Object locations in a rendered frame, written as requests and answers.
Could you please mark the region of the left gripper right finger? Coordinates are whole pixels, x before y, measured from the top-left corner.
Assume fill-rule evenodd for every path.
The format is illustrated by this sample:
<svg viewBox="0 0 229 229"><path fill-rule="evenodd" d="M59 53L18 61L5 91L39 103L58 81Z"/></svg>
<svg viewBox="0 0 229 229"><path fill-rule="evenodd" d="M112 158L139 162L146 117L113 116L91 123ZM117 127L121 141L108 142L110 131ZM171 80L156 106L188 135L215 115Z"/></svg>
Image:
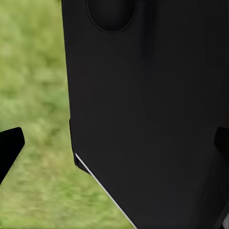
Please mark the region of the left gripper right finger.
<svg viewBox="0 0 229 229"><path fill-rule="evenodd" d="M228 128L224 128L224 127L217 128L215 138L214 138L214 144L229 165L229 129Z"/></svg>

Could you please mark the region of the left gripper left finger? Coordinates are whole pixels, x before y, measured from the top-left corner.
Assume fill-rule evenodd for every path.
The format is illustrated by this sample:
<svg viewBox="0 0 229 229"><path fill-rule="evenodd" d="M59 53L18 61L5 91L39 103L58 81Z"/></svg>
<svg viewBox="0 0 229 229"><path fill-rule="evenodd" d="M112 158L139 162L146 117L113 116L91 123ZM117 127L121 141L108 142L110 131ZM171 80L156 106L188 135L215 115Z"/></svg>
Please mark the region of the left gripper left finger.
<svg viewBox="0 0 229 229"><path fill-rule="evenodd" d="M25 145L21 127L0 132L0 184Z"/></svg>

